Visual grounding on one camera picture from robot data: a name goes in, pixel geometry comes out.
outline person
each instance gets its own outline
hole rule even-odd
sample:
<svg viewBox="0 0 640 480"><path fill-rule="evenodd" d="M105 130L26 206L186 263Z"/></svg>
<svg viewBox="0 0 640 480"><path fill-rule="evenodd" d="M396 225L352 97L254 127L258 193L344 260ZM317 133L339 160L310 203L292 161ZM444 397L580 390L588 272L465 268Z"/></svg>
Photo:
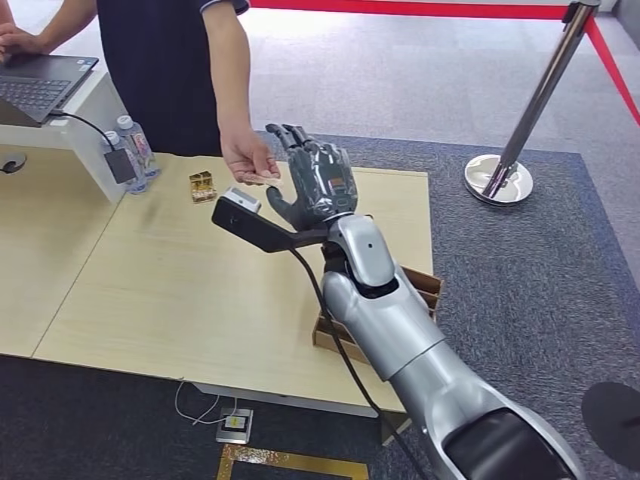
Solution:
<svg viewBox="0 0 640 480"><path fill-rule="evenodd" d="M97 15L113 83L153 150L223 156L239 182L280 175L251 127L249 44L237 18L247 0L63 0L38 35L14 25L6 2L0 61L51 53Z"/></svg>

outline human hand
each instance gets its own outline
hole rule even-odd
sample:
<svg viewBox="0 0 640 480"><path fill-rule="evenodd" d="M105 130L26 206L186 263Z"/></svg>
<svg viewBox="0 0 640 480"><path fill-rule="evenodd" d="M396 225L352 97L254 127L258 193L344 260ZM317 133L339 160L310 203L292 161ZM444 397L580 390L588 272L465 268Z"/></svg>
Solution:
<svg viewBox="0 0 640 480"><path fill-rule="evenodd" d="M45 51L44 43L38 35L32 35L13 23L0 25L0 63L8 54L14 53L48 53Z"/></svg>
<svg viewBox="0 0 640 480"><path fill-rule="evenodd" d="M221 128L222 153L224 161L238 182L250 183L248 174L267 178L280 178L275 158L251 125Z"/></svg>

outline silver robotic arm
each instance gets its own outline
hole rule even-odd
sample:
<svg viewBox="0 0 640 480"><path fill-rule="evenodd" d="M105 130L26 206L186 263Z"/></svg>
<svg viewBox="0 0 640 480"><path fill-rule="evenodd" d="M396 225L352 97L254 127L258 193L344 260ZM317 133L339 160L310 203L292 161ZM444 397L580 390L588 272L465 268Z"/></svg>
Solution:
<svg viewBox="0 0 640 480"><path fill-rule="evenodd" d="M273 187L267 197L297 236L267 230L264 220L245 218L220 201L214 222L265 251L322 243L327 308L393 387L423 436L438 479L586 478L557 431L482 380L447 345L375 223L355 213L357 191L344 150L301 127L267 130L287 151L298 198L289 204Z"/></svg>

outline water bottle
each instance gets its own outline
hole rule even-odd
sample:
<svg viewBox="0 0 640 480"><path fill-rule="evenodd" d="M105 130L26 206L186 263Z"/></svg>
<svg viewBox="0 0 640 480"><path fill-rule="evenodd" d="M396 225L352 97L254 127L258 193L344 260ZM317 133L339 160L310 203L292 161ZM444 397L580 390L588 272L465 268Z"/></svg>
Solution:
<svg viewBox="0 0 640 480"><path fill-rule="evenodd" d="M146 192L148 187L148 180L144 174L144 170L137 158L136 158L136 156L128 148L127 143L122 140L117 132L105 132L105 135L106 135L106 138L108 138L116 150L126 151L127 156L129 157L129 162L131 162L131 166L134 167L134 171L136 172L135 177L126 182L126 190L134 195ZM103 151L105 154L111 151L111 146L109 145L106 138L103 138L102 143Z"/></svg>
<svg viewBox="0 0 640 480"><path fill-rule="evenodd" d="M147 178L154 178L160 174L160 167L155 163L155 157L140 124L133 121L128 115L118 117L117 123L118 133L126 140L129 148L137 156Z"/></svg>

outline laptop keyboard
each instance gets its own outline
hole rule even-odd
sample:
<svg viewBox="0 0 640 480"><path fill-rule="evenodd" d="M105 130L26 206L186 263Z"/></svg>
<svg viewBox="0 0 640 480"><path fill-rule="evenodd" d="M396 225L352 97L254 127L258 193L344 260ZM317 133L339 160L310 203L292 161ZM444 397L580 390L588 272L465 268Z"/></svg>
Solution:
<svg viewBox="0 0 640 480"><path fill-rule="evenodd" d="M20 110L52 109L70 83L67 80L0 77L0 97Z"/></svg>

